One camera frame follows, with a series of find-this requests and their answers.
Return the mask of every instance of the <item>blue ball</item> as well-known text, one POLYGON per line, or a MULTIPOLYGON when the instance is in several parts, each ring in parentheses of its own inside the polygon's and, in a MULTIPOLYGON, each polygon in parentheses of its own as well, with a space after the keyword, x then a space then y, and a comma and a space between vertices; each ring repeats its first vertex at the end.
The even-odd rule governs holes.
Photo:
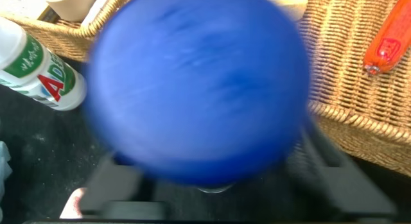
POLYGON ((231 183, 283 160, 306 117, 309 62, 267 0, 132 0, 91 53, 86 111, 148 174, 231 183))

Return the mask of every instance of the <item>orange object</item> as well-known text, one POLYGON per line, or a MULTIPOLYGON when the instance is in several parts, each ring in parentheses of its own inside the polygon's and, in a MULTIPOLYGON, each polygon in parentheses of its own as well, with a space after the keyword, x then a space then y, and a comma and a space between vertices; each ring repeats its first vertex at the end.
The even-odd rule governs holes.
POLYGON ((411 0, 399 0, 365 53, 365 69, 370 74, 390 71, 410 45, 411 0))

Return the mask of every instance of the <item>wicker texture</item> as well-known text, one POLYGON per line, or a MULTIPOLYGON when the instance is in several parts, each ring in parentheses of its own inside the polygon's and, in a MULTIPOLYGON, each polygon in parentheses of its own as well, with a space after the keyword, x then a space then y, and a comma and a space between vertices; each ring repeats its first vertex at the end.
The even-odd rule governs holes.
POLYGON ((84 62, 98 32, 119 7, 129 0, 109 0, 97 18, 88 27, 78 22, 59 19, 56 24, 15 15, 2 15, 22 26, 29 34, 58 55, 84 62))
POLYGON ((397 0, 309 0, 299 26, 313 60, 311 110, 345 151, 411 176, 410 52, 388 74, 362 60, 397 0))

